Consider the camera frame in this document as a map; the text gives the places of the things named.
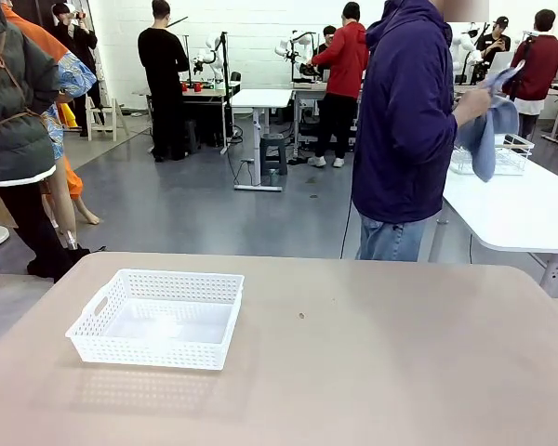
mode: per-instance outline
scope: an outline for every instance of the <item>navy jacket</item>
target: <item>navy jacket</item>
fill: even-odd
[[[451,39],[429,0],[387,0],[367,31],[352,198],[368,218],[411,223],[442,208],[457,134]]]

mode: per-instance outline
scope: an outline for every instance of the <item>man in navy jacket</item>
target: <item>man in navy jacket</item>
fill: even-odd
[[[457,128],[490,106],[489,93],[477,89],[453,111],[444,14],[462,3],[387,0],[382,20],[367,31],[352,186],[362,218],[360,259],[418,261],[425,221],[442,208]]]

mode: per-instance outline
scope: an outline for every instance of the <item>basket handle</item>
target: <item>basket handle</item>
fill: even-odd
[[[99,316],[99,314],[103,311],[105,306],[108,304],[108,298],[105,296],[105,286],[101,287],[95,295],[89,300],[89,302],[83,308],[82,314],[90,313],[92,316]]]

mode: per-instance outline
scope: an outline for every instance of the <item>white sneaker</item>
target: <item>white sneaker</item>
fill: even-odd
[[[308,165],[312,165],[314,167],[325,167],[326,166],[325,157],[321,156],[319,158],[317,156],[311,156],[310,158],[308,158]]]

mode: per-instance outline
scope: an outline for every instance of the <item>basket bottom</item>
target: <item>basket bottom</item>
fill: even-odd
[[[232,306],[128,299],[105,336],[221,344]]]

